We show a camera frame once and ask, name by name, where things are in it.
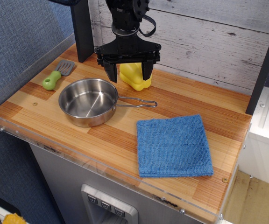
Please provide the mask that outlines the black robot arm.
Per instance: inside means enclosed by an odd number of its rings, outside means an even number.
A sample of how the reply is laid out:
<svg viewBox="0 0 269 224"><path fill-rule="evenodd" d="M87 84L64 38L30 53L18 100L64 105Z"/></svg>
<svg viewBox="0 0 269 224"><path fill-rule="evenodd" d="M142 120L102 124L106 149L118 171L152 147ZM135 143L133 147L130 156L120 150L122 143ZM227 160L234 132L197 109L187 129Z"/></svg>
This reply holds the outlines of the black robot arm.
<svg viewBox="0 0 269 224"><path fill-rule="evenodd" d="M117 64L141 63L142 78L148 80L154 64L160 61L161 45L141 39L137 33L150 37L156 31L143 33L140 23L143 19L156 26L156 22L146 12L148 0L107 0L106 4L112 15L112 32L116 35L112 42L96 47L97 62L104 67L108 78L117 82Z"/></svg>

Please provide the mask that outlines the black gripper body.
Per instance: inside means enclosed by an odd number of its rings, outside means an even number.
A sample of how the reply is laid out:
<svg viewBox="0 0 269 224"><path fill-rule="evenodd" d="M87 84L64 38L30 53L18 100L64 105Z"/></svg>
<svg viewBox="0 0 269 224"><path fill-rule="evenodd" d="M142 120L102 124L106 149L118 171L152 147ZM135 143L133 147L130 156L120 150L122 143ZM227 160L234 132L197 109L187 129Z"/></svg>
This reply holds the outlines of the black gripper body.
<svg viewBox="0 0 269 224"><path fill-rule="evenodd" d="M128 37L116 37L110 43L94 49L97 62L104 63L144 63L160 61L161 45L141 39L137 34Z"/></svg>

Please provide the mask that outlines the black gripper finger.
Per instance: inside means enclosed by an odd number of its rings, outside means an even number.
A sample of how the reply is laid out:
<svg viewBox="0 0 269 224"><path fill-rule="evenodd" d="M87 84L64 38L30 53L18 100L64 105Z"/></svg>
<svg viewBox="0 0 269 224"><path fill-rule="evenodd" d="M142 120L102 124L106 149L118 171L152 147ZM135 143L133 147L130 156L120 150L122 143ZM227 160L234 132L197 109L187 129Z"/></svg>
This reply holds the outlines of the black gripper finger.
<svg viewBox="0 0 269 224"><path fill-rule="evenodd" d="M116 83L117 82L117 66L115 63L110 63L107 61L103 62L105 72L110 81Z"/></svg>
<svg viewBox="0 0 269 224"><path fill-rule="evenodd" d="M153 61L148 60L146 62L142 62L142 78L144 81L150 79L153 70Z"/></svg>

